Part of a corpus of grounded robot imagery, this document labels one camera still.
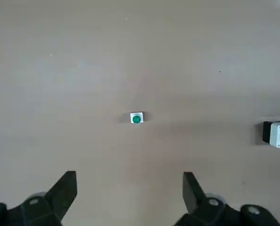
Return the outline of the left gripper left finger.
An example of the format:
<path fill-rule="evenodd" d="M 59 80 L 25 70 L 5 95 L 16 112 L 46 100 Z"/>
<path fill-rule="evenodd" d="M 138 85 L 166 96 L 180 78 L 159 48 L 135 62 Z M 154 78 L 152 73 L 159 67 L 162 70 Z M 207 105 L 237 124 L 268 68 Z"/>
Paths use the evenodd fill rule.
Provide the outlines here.
<path fill-rule="evenodd" d="M 76 171 L 67 171 L 47 192 L 33 194 L 12 209 L 0 202 L 0 226 L 60 226 L 76 196 Z"/>

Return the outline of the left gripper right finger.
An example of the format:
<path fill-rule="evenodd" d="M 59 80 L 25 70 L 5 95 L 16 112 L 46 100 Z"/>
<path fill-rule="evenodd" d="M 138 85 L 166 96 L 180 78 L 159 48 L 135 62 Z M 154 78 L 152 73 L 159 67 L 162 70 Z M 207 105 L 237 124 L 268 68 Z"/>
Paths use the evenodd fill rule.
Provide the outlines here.
<path fill-rule="evenodd" d="M 240 210 L 231 208 L 216 197 L 208 197 L 192 172 L 183 173 L 183 200 L 187 208 L 176 226 L 279 226 L 267 209 L 245 204 Z"/>

